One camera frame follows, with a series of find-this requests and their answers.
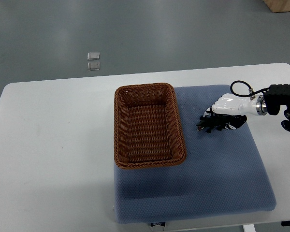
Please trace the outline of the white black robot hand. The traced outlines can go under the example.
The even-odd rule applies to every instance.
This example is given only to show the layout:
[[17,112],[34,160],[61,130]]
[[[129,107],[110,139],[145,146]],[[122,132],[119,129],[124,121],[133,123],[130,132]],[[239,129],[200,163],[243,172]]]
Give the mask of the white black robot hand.
[[222,95],[203,116],[228,116],[229,122],[224,130],[236,130],[247,121],[247,114],[264,116],[267,109],[262,95],[256,97],[237,97],[233,94]]

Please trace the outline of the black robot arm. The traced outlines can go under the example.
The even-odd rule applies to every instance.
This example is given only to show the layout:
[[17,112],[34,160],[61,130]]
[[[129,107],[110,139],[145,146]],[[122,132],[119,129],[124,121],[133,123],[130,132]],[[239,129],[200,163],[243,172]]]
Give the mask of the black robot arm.
[[286,119],[281,122],[281,126],[290,132],[290,84],[270,85],[263,97],[269,115],[278,115],[280,106],[286,106]]

